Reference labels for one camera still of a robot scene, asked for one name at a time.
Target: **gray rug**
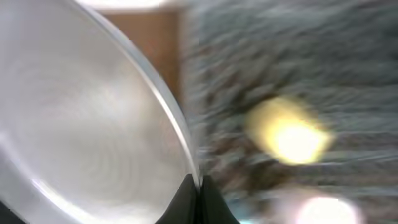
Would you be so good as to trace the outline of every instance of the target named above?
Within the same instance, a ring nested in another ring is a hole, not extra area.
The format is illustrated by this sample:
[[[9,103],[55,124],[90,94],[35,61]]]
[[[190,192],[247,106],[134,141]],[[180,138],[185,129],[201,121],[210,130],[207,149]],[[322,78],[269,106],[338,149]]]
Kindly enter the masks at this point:
[[[267,223],[272,191],[294,182],[354,200],[368,223],[398,223],[397,1],[197,0],[184,31],[201,168],[239,219]],[[243,132],[247,111],[284,94],[337,132],[324,161],[283,166]]]

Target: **brown panel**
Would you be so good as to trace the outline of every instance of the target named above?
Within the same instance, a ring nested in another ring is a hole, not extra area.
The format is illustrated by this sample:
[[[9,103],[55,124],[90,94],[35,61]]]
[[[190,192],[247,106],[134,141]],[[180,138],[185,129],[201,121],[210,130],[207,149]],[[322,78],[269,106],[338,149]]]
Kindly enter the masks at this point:
[[[104,14],[144,53],[178,99],[178,12],[120,12]]]

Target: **lid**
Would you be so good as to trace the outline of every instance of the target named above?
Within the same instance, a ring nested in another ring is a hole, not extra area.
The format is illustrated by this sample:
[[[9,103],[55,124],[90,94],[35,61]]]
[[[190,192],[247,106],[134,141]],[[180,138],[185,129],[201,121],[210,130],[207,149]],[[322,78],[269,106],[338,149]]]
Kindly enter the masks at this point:
[[[165,83],[74,1],[0,5],[1,201],[32,224],[155,223],[198,180]]]

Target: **yellow object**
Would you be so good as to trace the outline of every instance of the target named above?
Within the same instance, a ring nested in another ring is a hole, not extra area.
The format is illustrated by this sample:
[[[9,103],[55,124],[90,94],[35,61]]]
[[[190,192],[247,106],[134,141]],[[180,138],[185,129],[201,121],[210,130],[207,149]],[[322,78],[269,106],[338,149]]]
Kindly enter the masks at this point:
[[[260,149],[288,165],[318,161],[334,139],[303,104],[283,97],[255,107],[246,130]]]

